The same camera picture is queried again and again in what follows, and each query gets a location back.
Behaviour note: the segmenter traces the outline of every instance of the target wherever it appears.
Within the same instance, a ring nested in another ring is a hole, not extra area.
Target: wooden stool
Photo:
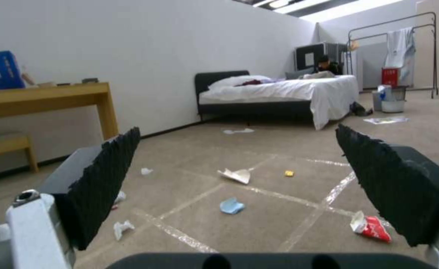
[[[25,154],[30,163],[30,170],[35,173],[39,172],[34,152],[30,146],[30,139],[26,134],[10,133],[0,136],[0,154],[21,149],[25,150]]]

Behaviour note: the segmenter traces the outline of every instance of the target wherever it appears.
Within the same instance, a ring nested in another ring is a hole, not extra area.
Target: dark red cloth
[[[246,85],[260,85],[260,84],[262,84],[262,82],[259,80],[250,80],[250,81],[247,81],[243,84],[236,85],[235,87],[246,86]]]

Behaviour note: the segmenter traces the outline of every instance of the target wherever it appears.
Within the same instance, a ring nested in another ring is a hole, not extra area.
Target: white bedsheet
[[[286,80],[240,87],[216,87],[199,96],[200,104],[311,101],[316,130],[329,120],[349,113],[349,105],[358,101],[358,85],[353,75],[318,80]]]

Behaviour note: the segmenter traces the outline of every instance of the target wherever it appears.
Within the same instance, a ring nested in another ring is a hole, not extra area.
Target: wooden desk
[[[0,90],[0,118],[96,105],[103,139],[118,135],[108,83]]]

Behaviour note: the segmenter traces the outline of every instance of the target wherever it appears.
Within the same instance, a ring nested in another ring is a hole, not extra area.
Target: beige carpet
[[[439,99],[409,92],[407,123],[375,126],[348,117],[343,124],[410,145],[439,164]],[[371,95],[361,103],[371,106]],[[373,117],[384,117],[380,112]],[[351,215],[376,214],[342,157],[334,137],[337,123],[322,131],[293,121],[203,124],[141,141],[123,185],[126,201],[112,211],[97,237],[78,253],[76,268],[103,268],[141,252],[386,252],[423,259],[425,246],[410,248],[388,228],[385,244],[352,233]],[[153,172],[141,175],[141,168]],[[34,188],[56,165],[41,174],[0,179],[0,221],[14,194]],[[218,176],[217,170],[254,168],[245,186]],[[294,177],[285,177],[293,170]],[[332,189],[342,190],[335,197]],[[220,212],[221,201],[237,197],[246,209],[235,216]],[[113,224],[136,227],[117,242]]]

